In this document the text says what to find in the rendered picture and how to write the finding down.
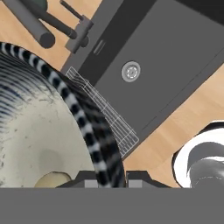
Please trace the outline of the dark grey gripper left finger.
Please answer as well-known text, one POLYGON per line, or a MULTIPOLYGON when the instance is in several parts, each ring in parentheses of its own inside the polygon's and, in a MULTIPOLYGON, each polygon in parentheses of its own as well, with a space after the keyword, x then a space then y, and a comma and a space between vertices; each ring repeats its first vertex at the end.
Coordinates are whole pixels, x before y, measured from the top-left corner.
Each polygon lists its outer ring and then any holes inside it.
POLYGON ((76 178, 59 186, 60 188, 96 188, 97 180, 94 171, 79 171, 76 178))

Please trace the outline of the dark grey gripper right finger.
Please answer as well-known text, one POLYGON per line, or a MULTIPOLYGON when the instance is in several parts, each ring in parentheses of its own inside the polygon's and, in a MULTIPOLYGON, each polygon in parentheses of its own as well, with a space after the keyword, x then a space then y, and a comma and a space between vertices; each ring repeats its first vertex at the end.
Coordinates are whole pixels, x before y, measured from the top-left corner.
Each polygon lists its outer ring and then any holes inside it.
POLYGON ((153 179, 147 171, 127 171, 126 179, 128 188, 168 188, 168 185, 153 179))

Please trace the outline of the black white patterned bowl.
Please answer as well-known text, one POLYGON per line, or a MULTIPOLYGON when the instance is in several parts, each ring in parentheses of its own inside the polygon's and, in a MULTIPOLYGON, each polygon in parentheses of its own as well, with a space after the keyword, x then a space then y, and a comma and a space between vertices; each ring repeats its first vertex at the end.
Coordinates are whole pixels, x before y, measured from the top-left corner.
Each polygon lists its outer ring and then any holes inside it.
POLYGON ((0 41, 0 187, 35 187, 50 172, 72 180, 79 171, 94 171, 97 187, 126 185, 104 114, 38 55, 0 41))

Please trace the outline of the dark grey sink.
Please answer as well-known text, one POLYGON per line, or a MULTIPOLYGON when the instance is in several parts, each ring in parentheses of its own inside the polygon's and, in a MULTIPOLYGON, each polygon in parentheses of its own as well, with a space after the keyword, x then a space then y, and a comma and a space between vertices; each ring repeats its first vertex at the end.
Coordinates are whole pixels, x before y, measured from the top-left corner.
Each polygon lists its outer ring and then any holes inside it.
POLYGON ((61 71, 100 92, 136 147, 224 64, 224 0, 102 0, 92 21, 61 71))

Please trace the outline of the pale cream round item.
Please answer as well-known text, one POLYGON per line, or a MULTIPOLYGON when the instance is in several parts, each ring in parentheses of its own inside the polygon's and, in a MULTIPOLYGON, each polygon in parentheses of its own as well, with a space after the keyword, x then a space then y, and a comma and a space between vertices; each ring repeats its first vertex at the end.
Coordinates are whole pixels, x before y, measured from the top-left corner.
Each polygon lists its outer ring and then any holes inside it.
POLYGON ((69 182, 71 177, 64 172, 50 172, 43 176, 36 184, 36 188, 55 188, 69 182))

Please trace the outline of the white black round object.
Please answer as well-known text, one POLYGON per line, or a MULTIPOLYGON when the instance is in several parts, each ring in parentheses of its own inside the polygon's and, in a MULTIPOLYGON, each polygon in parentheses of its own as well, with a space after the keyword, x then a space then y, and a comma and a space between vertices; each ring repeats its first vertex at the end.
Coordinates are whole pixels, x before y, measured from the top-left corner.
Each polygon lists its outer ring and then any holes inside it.
POLYGON ((182 188, 224 188, 224 120, 212 121, 172 156, 182 188))

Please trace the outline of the dark grey tap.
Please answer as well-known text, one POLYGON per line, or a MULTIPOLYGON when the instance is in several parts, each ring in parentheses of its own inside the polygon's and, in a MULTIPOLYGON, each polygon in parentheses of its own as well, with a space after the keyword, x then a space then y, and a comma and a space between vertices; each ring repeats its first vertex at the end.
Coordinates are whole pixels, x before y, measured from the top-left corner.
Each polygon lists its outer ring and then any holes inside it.
POLYGON ((59 3, 79 19, 79 23, 75 28, 64 24, 50 14, 47 11, 47 0, 0 1, 3 2, 23 27, 45 49, 51 48, 55 44, 55 36, 42 24, 42 21, 47 22, 50 26, 69 37, 66 49, 71 53, 76 53, 81 47, 86 47, 89 43, 88 32, 94 23, 85 15, 81 15, 65 0, 59 0, 59 3))

